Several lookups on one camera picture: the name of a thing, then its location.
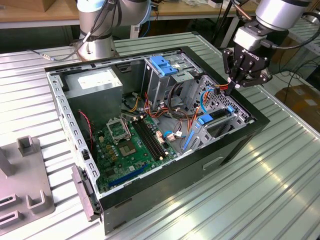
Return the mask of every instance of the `aluminum slotted surface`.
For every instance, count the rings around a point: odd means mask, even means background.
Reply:
[[[289,29],[289,37],[298,43],[310,39],[318,30],[319,25],[300,18],[299,21]],[[320,36],[304,46],[315,54],[320,54]]]
[[[221,54],[192,33],[115,43],[121,55],[189,46],[225,77]],[[45,49],[62,58],[71,47]],[[76,56],[68,63],[77,62]],[[73,159],[58,121],[43,67],[33,53],[0,55],[0,146],[40,139],[55,211],[1,240],[105,239],[87,222],[71,177]],[[269,125],[236,158],[188,189],[115,230],[109,239],[315,239],[320,233],[320,142],[301,120],[262,88],[241,93]]]

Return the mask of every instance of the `pcie slot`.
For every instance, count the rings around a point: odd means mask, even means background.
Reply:
[[[128,173],[127,175],[125,176],[122,176],[114,181],[111,181],[110,183],[108,183],[109,187],[113,187],[115,185],[118,185],[118,184],[121,184],[129,179],[132,179],[133,177],[136,177],[138,176],[139,174],[142,174],[142,172],[144,171],[145,167],[147,167],[148,164],[144,165],[143,167],[133,171],[133,172],[130,172]]]

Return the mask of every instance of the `cardboard box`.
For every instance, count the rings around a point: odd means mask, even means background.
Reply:
[[[0,5],[45,12],[56,0],[0,0]]]
[[[275,95],[284,102],[287,88]],[[307,85],[289,87],[285,105],[320,133],[320,94]]]

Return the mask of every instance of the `black wire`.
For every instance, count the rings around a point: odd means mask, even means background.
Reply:
[[[218,29],[217,29],[217,31],[216,31],[217,34],[213,35],[213,37],[212,37],[212,40],[211,40],[211,43],[212,43],[212,44],[215,44],[221,28],[222,28],[222,26],[224,25],[224,23],[225,23],[226,20],[227,20],[227,16],[228,16],[228,14],[229,14],[229,12],[230,12],[231,7],[232,7],[232,2],[230,1],[230,2],[228,3],[228,6],[226,7],[226,9],[225,9],[225,11],[224,11],[224,14],[223,14],[223,16],[222,16],[221,23],[220,23],[220,25],[219,25],[219,27],[218,27]]]
[[[105,21],[108,13],[110,12],[110,11],[106,11],[106,13],[104,14],[104,17],[103,17],[103,19],[100,21],[99,25],[98,25],[97,27],[95,27],[96,24],[97,24],[97,21],[98,21],[99,17],[101,16],[102,12],[104,11],[105,7],[107,6],[107,2],[108,2],[108,0],[105,0],[105,1],[104,1],[103,5],[102,5],[102,7],[101,7],[101,9],[100,9],[100,11],[98,12],[97,16],[96,16],[95,19],[94,19],[93,25],[92,25],[92,27],[91,27],[91,29],[90,29],[91,35],[92,35],[93,33],[95,33],[95,32],[98,30],[98,28],[101,27],[102,23]],[[115,2],[115,4],[114,4],[114,7],[113,7],[112,23],[111,23],[110,27],[109,27],[106,31],[104,31],[103,33],[101,33],[99,36],[94,37],[94,39],[98,39],[99,37],[102,36],[102,34],[104,34],[105,32],[109,31],[109,30],[112,28],[112,25],[113,25],[114,20],[115,20],[115,12],[116,12],[116,8],[117,8],[117,3],[118,3],[118,0],[116,0],[116,2]],[[62,59],[56,59],[55,62],[61,62],[61,61],[64,61],[64,60],[69,59],[69,58],[72,57],[74,54],[76,54],[76,53],[78,52],[78,50],[79,50],[85,43],[86,43],[85,41],[81,41],[81,44],[79,44],[78,47],[76,47],[76,49],[75,49],[72,53],[70,53],[68,56],[66,56],[66,57],[64,57],[64,58],[62,58]],[[35,54],[38,54],[38,55],[40,55],[40,56],[42,56],[42,54],[41,54],[40,52],[37,52],[37,51],[35,51],[35,50],[29,50],[29,51],[31,51],[31,52],[33,52],[33,53],[35,53]]]
[[[312,17],[315,17],[319,20],[320,22],[320,15],[315,13],[315,12],[305,12],[302,14],[302,16],[312,16]],[[304,45],[307,45],[308,43],[311,43],[313,40],[315,40],[318,36],[320,35],[320,25],[318,26],[318,30],[315,32],[315,34],[310,37],[308,40],[298,44],[298,45],[295,45],[295,46],[277,46],[277,45],[273,45],[272,48],[273,49],[285,49],[285,50],[289,50],[289,49],[297,49],[297,48],[300,48]]]
[[[313,62],[315,59],[317,59],[317,58],[319,58],[319,57],[320,57],[320,56],[316,56],[316,57],[314,57],[314,58],[311,59],[311,60],[305,61],[303,64],[301,64],[301,65],[294,71],[294,74],[297,74],[298,70],[301,69],[304,65],[306,65],[306,64],[308,64],[308,63],[310,63],[310,62]],[[288,92],[289,92],[289,86],[290,86],[290,84],[291,84],[292,79],[294,78],[294,74],[291,76],[290,81],[289,81],[289,83],[288,83],[288,86],[286,87],[285,96],[284,96],[284,100],[283,100],[283,103],[284,103],[284,104],[286,104],[287,97],[288,97]]]
[[[218,15],[218,19],[216,20],[216,23],[215,23],[215,26],[214,26],[214,32],[213,32],[213,36],[216,34],[217,32],[217,25],[219,23],[219,19],[220,19],[220,14],[221,14],[221,11],[222,11],[222,6],[224,4],[224,1],[221,2],[221,6],[220,6],[220,11],[219,11],[219,15]]]

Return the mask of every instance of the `red wire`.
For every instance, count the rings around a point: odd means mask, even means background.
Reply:
[[[91,151],[92,151],[94,142],[93,142],[93,139],[92,139],[93,136],[92,136],[90,121],[89,121],[88,117],[82,111],[79,111],[79,113],[85,118],[86,122],[88,123],[89,132],[90,132]]]

